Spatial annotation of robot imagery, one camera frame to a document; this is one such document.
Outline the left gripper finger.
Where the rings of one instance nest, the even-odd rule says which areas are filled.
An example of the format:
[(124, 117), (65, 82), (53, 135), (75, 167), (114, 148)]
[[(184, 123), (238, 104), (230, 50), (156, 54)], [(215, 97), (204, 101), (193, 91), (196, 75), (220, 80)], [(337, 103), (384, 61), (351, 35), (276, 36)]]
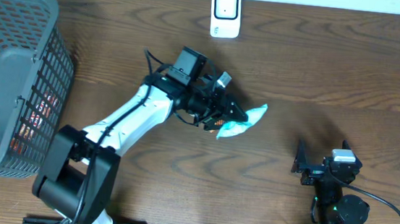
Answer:
[(248, 116), (239, 104), (234, 100), (228, 100), (224, 111), (226, 121), (247, 122)]
[(213, 132), (215, 130), (219, 130), (225, 121), (221, 118), (213, 118), (210, 117), (208, 120), (204, 121), (204, 130)]

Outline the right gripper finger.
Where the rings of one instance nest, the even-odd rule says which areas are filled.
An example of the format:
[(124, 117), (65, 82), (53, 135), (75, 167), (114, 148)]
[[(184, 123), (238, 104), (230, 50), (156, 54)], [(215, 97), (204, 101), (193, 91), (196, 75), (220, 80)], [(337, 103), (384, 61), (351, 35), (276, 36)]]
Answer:
[(302, 139), (300, 139), (297, 143), (297, 151), (293, 165), (294, 168), (302, 168), (303, 166), (307, 165), (307, 156), (305, 150), (305, 143)]
[(354, 151), (352, 150), (351, 145), (349, 144), (349, 142), (346, 139), (344, 139), (343, 142), (341, 143), (341, 147), (343, 150), (347, 150), (348, 152), (350, 152), (353, 155), (354, 163), (356, 163), (359, 167), (362, 167), (361, 160), (354, 154)]

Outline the mint green wipes pack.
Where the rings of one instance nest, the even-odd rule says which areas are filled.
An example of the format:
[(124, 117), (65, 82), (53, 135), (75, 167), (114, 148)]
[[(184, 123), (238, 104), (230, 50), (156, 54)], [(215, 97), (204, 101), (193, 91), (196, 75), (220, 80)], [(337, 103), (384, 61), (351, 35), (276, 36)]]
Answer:
[(246, 132), (250, 127), (254, 126), (263, 115), (268, 110), (268, 104), (262, 105), (258, 108), (252, 108), (246, 111), (246, 115), (248, 117), (247, 121), (237, 122), (230, 121), (225, 122), (224, 125), (218, 130), (216, 135), (216, 139), (224, 138), (224, 137), (233, 137), (239, 134)]

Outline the red Top chocolate bar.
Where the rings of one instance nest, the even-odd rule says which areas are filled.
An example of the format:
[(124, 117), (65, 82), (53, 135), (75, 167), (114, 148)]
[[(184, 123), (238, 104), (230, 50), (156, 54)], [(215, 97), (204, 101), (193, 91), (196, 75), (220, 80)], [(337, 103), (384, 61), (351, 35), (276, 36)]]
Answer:
[(36, 136), (36, 130), (41, 129), (44, 119), (48, 119), (52, 108), (57, 104), (56, 95), (47, 90), (44, 92), (43, 99), (35, 106), (27, 119), (27, 124), (20, 125), (18, 132), (13, 136), (10, 143), (10, 148), (19, 154), (26, 151), (27, 145), (24, 141), (31, 143)]

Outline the orange tissue pack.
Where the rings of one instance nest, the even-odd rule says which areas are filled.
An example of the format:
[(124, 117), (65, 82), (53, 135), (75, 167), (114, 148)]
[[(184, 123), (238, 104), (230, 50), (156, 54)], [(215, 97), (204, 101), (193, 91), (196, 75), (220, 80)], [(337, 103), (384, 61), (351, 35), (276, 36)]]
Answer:
[(224, 120), (220, 120), (217, 119), (215, 120), (212, 124), (210, 124), (209, 127), (209, 131), (210, 132), (214, 132), (215, 130), (219, 130), (223, 125), (224, 125), (225, 121)]

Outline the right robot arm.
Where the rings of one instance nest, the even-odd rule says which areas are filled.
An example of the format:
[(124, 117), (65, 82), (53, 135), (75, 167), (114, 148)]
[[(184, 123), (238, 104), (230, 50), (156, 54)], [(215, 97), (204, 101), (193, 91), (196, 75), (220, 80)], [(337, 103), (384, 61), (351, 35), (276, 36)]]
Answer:
[(331, 151), (323, 162), (312, 164), (307, 160), (306, 147), (298, 142), (293, 173), (300, 173), (302, 185), (315, 188), (310, 218), (315, 224), (364, 224), (370, 206), (356, 195), (344, 195), (342, 187), (355, 180), (362, 168), (361, 161), (352, 152), (348, 142), (341, 149)]

